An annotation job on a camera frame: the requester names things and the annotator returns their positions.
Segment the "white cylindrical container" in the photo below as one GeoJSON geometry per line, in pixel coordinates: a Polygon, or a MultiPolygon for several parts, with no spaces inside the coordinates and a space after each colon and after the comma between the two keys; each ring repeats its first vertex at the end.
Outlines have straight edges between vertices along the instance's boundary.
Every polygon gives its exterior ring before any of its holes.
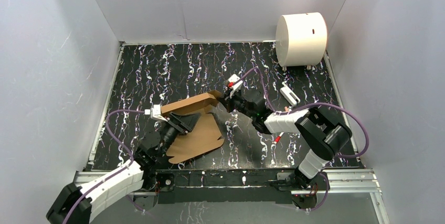
{"type": "Polygon", "coordinates": [[[321,13],[280,16],[276,28],[276,54],[281,67],[313,66],[323,58],[327,26],[321,13]]]}

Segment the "white plastic clip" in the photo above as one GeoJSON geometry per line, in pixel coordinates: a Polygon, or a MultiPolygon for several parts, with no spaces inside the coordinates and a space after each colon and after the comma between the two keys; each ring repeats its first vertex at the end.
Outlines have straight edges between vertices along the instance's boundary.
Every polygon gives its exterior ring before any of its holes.
{"type": "Polygon", "coordinates": [[[280,93],[291,106],[296,106],[301,102],[300,98],[293,92],[293,90],[287,85],[286,82],[282,82],[280,93]]]}

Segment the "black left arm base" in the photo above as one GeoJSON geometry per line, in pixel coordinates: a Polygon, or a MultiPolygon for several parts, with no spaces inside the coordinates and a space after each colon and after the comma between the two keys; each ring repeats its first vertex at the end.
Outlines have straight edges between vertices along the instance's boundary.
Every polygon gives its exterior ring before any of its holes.
{"type": "Polygon", "coordinates": [[[133,205],[135,211],[139,211],[144,215],[157,204],[161,193],[169,193],[174,190],[174,183],[174,174],[155,172],[144,180],[141,189],[136,190],[135,193],[126,195],[125,199],[133,205]],[[154,197],[153,203],[144,202],[144,199],[148,196],[154,197]]]}

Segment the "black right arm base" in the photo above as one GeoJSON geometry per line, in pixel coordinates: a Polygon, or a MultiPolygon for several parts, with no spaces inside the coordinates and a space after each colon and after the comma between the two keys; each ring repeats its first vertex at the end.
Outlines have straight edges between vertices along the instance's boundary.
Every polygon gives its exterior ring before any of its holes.
{"type": "Polygon", "coordinates": [[[320,208],[326,201],[330,182],[326,172],[319,172],[313,178],[307,179],[303,174],[280,172],[271,185],[279,191],[302,191],[292,193],[292,201],[298,210],[305,212],[320,208]]]}

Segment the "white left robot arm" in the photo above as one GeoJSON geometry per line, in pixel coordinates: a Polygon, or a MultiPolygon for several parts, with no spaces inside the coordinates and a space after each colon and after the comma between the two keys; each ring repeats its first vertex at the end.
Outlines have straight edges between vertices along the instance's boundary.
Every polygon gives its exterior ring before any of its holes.
{"type": "Polygon", "coordinates": [[[46,213],[50,223],[90,223],[106,208],[140,189],[159,186],[156,172],[167,163],[166,152],[180,135],[193,131],[199,113],[161,115],[158,109],[147,109],[143,114],[164,124],[153,147],[140,144],[135,153],[120,167],[82,185],[67,184],[46,213]]]}

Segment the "aluminium front rail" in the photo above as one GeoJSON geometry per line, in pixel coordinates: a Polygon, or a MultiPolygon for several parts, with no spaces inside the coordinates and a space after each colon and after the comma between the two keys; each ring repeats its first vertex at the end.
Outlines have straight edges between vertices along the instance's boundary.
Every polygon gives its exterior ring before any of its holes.
{"type": "MultiPolygon", "coordinates": [[[[175,176],[174,190],[161,193],[158,204],[180,202],[246,202],[273,201],[294,205],[292,193],[279,191],[271,185],[277,173],[294,173],[290,168],[269,169],[164,169],[160,173],[175,176]]],[[[328,194],[369,193],[379,223],[389,223],[382,199],[382,191],[375,173],[370,169],[326,169],[330,182],[328,194]]],[[[79,186],[98,179],[106,172],[79,172],[74,179],[79,186]]]]}

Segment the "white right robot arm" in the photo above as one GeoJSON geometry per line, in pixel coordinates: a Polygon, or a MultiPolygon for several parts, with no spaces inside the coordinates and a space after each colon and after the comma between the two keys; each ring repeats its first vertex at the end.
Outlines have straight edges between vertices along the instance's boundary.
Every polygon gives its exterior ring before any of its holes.
{"type": "Polygon", "coordinates": [[[247,99],[240,91],[227,90],[217,100],[227,112],[236,110],[251,118],[261,134],[299,133],[303,137],[310,150],[294,172],[296,184],[302,189],[316,183],[316,175],[352,137],[350,128],[321,103],[302,110],[274,112],[262,95],[247,99]]]}

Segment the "brown cardboard box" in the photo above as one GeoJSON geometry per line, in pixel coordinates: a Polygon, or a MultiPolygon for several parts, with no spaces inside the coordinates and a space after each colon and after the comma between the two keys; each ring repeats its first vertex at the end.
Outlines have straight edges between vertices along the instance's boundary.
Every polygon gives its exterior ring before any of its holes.
{"type": "Polygon", "coordinates": [[[224,138],[219,126],[210,113],[219,102],[221,93],[211,90],[193,97],[179,100],[161,106],[161,114],[167,116],[171,113],[178,115],[200,115],[194,129],[186,135],[179,135],[166,151],[166,156],[171,164],[183,163],[189,159],[220,148],[224,138]]]}

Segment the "red capped white marker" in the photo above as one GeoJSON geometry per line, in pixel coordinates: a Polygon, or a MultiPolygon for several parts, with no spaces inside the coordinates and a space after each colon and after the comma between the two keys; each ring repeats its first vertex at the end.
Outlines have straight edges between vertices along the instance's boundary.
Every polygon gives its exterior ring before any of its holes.
{"type": "Polygon", "coordinates": [[[284,135],[284,132],[279,133],[279,134],[277,135],[277,137],[274,139],[273,143],[274,143],[274,144],[279,143],[280,140],[281,140],[281,138],[283,137],[283,135],[284,135]]]}

